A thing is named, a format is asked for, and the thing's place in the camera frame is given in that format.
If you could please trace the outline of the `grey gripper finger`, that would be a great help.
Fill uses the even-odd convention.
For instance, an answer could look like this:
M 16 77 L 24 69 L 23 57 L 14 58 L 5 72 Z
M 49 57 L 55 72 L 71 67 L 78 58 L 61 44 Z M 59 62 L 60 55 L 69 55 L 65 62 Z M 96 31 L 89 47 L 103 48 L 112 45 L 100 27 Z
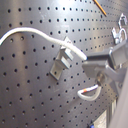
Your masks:
M 117 69 L 120 64 L 128 60 L 128 47 L 110 47 L 102 52 L 91 53 L 87 56 L 87 61 L 108 61 L 111 68 Z
M 86 61 L 82 68 L 87 77 L 94 78 L 100 86 L 108 84 L 117 95 L 120 95 L 126 75 L 125 68 L 114 70 L 107 61 Z

